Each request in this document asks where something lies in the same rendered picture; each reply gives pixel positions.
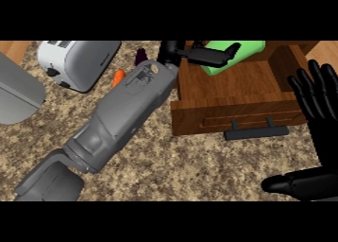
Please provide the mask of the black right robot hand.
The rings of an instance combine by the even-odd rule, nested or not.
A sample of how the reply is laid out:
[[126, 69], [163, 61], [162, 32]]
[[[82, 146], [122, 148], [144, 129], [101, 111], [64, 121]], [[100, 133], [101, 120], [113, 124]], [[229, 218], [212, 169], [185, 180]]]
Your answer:
[[299, 201], [338, 197], [338, 74], [330, 64], [308, 61], [308, 72], [288, 76], [321, 166], [275, 175], [262, 190]]

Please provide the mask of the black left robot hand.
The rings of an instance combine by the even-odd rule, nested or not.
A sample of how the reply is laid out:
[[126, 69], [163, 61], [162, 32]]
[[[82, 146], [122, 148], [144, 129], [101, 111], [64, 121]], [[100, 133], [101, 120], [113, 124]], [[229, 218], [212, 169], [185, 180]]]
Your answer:
[[216, 50], [206, 48], [203, 41], [193, 41], [190, 49], [185, 49], [184, 45], [184, 41], [162, 41], [156, 61], [179, 66], [181, 59], [185, 58], [193, 64], [221, 68], [234, 59], [241, 47], [238, 43], [232, 43], [224, 50]]

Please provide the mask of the green cup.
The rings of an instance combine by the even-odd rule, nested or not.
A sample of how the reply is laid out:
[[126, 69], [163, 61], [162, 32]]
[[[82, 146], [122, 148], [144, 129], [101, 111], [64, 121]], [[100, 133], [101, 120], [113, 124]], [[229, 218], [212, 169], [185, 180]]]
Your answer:
[[[234, 41], [210, 41], [204, 47], [216, 50], [224, 50]], [[226, 62], [224, 67], [215, 68], [210, 66], [200, 66], [203, 72], [213, 76], [219, 72], [222, 72], [228, 67], [231, 67], [235, 63], [243, 61], [249, 56], [252, 56], [254, 53], [260, 52], [265, 48], [265, 42], [263, 41], [238, 41], [238, 44], [241, 45], [238, 48], [238, 51], [234, 55], [234, 58]]]

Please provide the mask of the brown wooden drawer box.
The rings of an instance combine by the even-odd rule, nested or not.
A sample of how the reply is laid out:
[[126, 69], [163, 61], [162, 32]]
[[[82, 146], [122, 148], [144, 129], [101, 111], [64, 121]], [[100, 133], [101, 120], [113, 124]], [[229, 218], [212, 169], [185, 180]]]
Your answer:
[[288, 92], [285, 77], [297, 68], [306, 68], [306, 58], [296, 45], [275, 48], [271, 56], [262, 50], [216, 75], [209, 76], [199, 65], [181, 60], [178, 99], [260, 95]]

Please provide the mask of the brown wooden drawer front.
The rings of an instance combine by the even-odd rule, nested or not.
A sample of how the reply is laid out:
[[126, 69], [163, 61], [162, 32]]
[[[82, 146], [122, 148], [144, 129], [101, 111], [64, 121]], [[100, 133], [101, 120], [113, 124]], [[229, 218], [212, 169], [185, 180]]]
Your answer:
[[231, 130], [231, 122], [238, 129], [263, 128], [266, 118], [277, 126], [294, 126], [305, 118], [294, 100], [231, 104], [226, 98], [172, 101], [171, 134], [173, 136]]

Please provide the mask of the purple eggplant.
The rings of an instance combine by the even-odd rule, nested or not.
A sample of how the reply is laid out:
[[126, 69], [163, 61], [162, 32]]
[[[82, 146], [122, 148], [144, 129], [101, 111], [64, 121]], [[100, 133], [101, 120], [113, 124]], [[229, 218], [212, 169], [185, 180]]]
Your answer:
[[143, 48], [137, 49], [134, 64], [138, 65], [143, 61], [147, 60], [145, 52]]

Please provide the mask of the orange carrot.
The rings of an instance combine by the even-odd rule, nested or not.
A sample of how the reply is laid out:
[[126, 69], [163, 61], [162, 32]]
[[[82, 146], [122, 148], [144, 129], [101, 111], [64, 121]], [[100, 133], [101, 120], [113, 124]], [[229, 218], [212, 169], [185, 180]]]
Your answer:
[[112, 87], [116, 87], [116, 85], [119, 84], [120, 80], [125, 77], [125, 73], [122, 69], [117, 69], [113, 75], [113, 83], [112, 83]]

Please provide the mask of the brown wooden cabinet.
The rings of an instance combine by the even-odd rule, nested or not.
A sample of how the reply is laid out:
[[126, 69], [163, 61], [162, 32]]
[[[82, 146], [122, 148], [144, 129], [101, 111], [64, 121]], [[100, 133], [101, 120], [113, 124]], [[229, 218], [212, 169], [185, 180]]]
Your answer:
[[300, 49], [302, 54], [306, 55], [316, 44], [318, 44], [318, 41], [266, 41], [263, 51], [268, 53], [268, 57], [269, 57], [272, 54], [272, 51], [278, 46], [296, 45]]

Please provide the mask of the white toaster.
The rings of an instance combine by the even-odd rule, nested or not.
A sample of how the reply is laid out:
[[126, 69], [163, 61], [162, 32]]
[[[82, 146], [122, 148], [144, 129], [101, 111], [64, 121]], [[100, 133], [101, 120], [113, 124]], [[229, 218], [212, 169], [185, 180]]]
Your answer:
[[87, 93], [116, 54], [120, 41], [42, 41], [38, 66], [57, 84]]

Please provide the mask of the grey rounded appliance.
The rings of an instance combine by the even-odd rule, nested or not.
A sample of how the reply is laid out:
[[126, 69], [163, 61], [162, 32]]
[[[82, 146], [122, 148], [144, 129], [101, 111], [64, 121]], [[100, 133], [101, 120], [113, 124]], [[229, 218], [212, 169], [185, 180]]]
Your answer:
[[0, 52], [0, 124], [23, 121], [38, 110], [44, 86]]

